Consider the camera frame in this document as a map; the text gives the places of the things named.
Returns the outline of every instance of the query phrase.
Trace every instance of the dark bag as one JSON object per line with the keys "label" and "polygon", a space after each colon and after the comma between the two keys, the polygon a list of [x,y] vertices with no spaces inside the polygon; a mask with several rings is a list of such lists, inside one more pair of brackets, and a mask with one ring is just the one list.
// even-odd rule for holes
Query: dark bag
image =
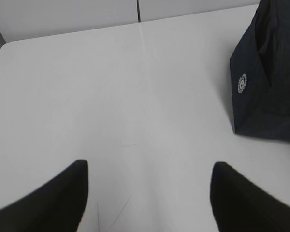
{"label": "dark bag", "polygon": [[235,133],[290,141],[290,0],[260,1],[230,68]]}
{"label": "dark bag", "polygon": [[220,232],[290,232],[290,207],[224,162],[214,165],[210,201]]}

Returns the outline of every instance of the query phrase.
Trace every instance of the circular logo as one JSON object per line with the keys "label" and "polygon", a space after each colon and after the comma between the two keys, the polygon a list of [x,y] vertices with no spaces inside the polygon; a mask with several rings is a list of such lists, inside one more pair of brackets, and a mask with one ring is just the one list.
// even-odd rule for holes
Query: circular logo
{"label": "circular logo", "polygon": [[245,90],[246,84],[247,84],[247,76],[246,74],[243,74],[240,80],[238,81],[238,85],[237,85],[238,93],[242,93]]}

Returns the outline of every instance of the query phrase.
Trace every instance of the white table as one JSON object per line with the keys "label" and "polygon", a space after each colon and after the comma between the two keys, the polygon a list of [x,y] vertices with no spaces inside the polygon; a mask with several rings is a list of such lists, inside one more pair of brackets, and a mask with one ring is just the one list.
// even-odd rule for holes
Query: white table
{"label": "white table", "polygon": [[290,144],[232,132],[229,58],[255,10],[6,44],[0,208],[75,159],[90,167],[81,232],[218,231],[216,161],[290,205]]}

